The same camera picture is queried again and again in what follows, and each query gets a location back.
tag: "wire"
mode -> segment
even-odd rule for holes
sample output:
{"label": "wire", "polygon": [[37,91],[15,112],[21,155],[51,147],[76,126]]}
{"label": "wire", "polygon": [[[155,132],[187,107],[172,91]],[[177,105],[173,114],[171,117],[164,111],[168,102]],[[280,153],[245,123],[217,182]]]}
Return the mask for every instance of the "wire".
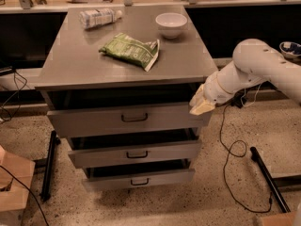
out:
{"label": "wire", "polygon": [[251,105],[253,105],[253,104],[256,102],[256,97],[257,97],[258,92],[260,91],[260,88],[261,88],[261,85],[262,85],[262,84],[263,84],[263,82],[258,86],[258,88],[257,88],[257,90],[256,90],[256,93],[255,93],[255,96],[254,96],[254,101],[251,102],[251,103],[248,104],[248,105],[244,105],[244,102],[243,102],[243,98],[246,96],[246,88],[245,88],[245,93],[244,93],[244,95],[241,97],[241,103],[242,103],[243,107],[251,106]]}
{"label": "wire", "polygon": [[37,205],[40,209],[40,212],[43,215],[43,218],[44,218],[44,221],[45,221],[46,225],[49,226],[48,221],[46,219],[46,216],[44,215],[44,212],[41,209],[40,204],[39,204],[35,194],[28,188],[28,186],[26,186],[23,182],[21,182],[18,178],[16,178],[8,169],[4,168],[2,165],[0,165],[0,168],[3,169],[4,171],[6,171],[13,179],[15,179],[19,184],[24,186],[29,191],[29,193],[34,197],[34,199],[35,199],[35,201],[36,201],[36,203],[37,203]]}
{"label": "wire", "polygon": [[[23,85],[19,88],[17,80],[20,81],[21,83],[23,83]],[[25,77],[23,77],[22,75],[20,75],[17,71],[14,71],[13,73],[13,81],[16,85],[17,90],[12,93],[1,105],[1,114],[0,114],[0,119],[2,120],[2,122],[0,124],[3,124],[5,122],[11,121],[12,118],[17,114],[17,112],[19,111],[20,107],[21,107],[21,102],[20,102],[20,91],[27,85],[27,79]],[[5,106],[7,105],[7,103],[15,96],[17,95],[17,99],[18,99],[18,107],[17,109],[13,112],[13,114],[10,114],[10,112],[5,109]]]}
{"label": "wire", "polygon": [[[227,150],[228,152],[228,155],[227,155],[227,159],[226,159],[226,163],[224,165],[224,168],[223,168],[223,176],[224,176],[224,181],[225,181],[225,184],[226,184],[226,187],[227,189],[229,190],[230,192],[230,195],[233,197],[233,199],[238,203],[240,204],[243,208],[245,208],[245,210],[251,212],[251,213],[257,213],[257,214],[265,214],[265,213],[268,213],[271,211],[272,209],[272,192],[270,193],[270,198],[269,198],[269,208],[267,210],[262,210],[262,211],[257,211],[257,210],[253,210],[253,209],[250,209],[249,207],[245,206],[244,204],[242,204],[240,201],[238,201],[236,199],[236,197],[234,196],[232,190],[230,189],[230,186],[227,182],[227,177],[226,177],[226,167],[227,167],[227,164],[229,162],[229,158],[230,158],[230,155],[234,156],[234,157],[239,157],[239,158],[243,158],[246,156],[246,150],[247,150],[247,144],[242,141],[242,140],[236,140],[234,141],[231,146],[228,148],[226,146],[226,144],[223,142],[222,140],[222,133],[223,133],[223,127],[224,127],[224,122],[225,122],[225,114],[226,114],[226,109],[228,108],[228,106],[230,105],[226,105],[225,108],[224,108],[224,111],[223,111],[223,120],[222,120],[222,124],[221,124],[221,127],[220,127],[220,131],[219,131],[219,141],[220,143],[223,145],[223,147]],[[236,145],[237,143],[241,143],[241,145],[243,145],[244,147],[244,152],[241,153],[241,154],[238,154],[238,153],[233,153],[232,152],[232,148],[234,145]]]}

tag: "floor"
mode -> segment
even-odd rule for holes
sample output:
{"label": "floor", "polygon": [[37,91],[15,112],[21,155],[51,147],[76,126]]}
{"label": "floor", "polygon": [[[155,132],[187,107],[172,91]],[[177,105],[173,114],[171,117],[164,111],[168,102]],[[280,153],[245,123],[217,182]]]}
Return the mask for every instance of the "floor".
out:
{"label": "floor", "polygon": [[[194,162],[196,174],[187,184],[86,192],[81,185],[84,173],[73,167],[67,156],[70,147],[62,139],[56,148],[52,196],[41,204],[49,225],[245,226],[261,225],[261,217],[281,213],[275,200],[270,213],[248,212],[226,188],[223,167],[228,153],[219,138],[224,109],[218,107],[202,130],[202,148]],[[1,124],[1,145],[29,159],[44,157],[53,130],[45,111],[43,106],[24,107],[18,117]],[[300,107],[280,93],[261,92],[255,104],[241,109],[227,107],[222,140],[229,148],[238,139],[248,148],[258,149],[273,176],[301,172]],[[242,144],[234,145],[232,151],[241,153]],[[230,156],[227,181],[241,203],[264,211],[269,206],[270,190],[250,156],[250,150],[243,158]],[[38,200],[42,179],[43,173],[35,174],[31,186]],[[297,189],[301,188],[281,190],[292,211],[301,199],[301,190]],[[32,197],[22,225],[45,225]]]}

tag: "cardboard box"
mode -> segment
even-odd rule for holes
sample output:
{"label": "cardboard box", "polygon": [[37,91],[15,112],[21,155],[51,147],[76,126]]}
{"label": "cardboard box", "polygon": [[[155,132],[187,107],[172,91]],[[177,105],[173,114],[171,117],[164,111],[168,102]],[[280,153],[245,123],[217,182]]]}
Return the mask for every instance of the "cardboard box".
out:
{"label": "cardboard box", "polygon": [[295,212],[278,214],[261,218],[262,226],[292,226]]}
{"label": "cardboard box", "polygon": [[[35,163],[0,146],[0,165],[18,178],[28,188],[31,186]],[[0,168],[0,188],[11,183],[10,190],[0,191],[0,225],[20,225],[26,207],[29,191],[2,168]]]}

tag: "drawer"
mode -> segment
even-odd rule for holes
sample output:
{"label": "drawer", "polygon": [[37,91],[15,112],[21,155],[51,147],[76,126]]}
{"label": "drawer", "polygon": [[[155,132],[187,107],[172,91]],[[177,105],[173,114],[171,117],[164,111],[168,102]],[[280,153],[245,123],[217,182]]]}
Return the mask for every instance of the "drawer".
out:
{"label": "drawer", "polygon": [[189,102],[199,83],[47,91],[55,110]]}
{"label": "drawer", "polygon": [[83,181],[87,191],[113,190],[190,182],[195,170],[183,160],[89,169]]}
{"label": "drawer", "polygon": [[188,103],[133,105],[48,112],[60,137],[90,137],[155,130],[201,127],[210,114],[189,114]]}
{"label": "drawer", "polygon": [[71,145],[78,169],[195,158],[200,149],[189,129],[72,138]]}

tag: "white bowl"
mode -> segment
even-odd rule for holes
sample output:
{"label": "white bowl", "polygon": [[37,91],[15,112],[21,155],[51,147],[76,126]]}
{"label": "white bowl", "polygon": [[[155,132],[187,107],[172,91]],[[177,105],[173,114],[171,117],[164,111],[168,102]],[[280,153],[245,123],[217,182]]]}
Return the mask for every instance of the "white bowl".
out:
{"label": "white bowl", "polygon": [[163,37],[175,39],[183,32],[187,18],[180,13],[162,13],[156,17],[158,29]]}
{"label": "white bowl", "polygon": [[284,41],[280,45],[282,55],[286,58],[296,58],[301,56],[301,45],[292,41]]}

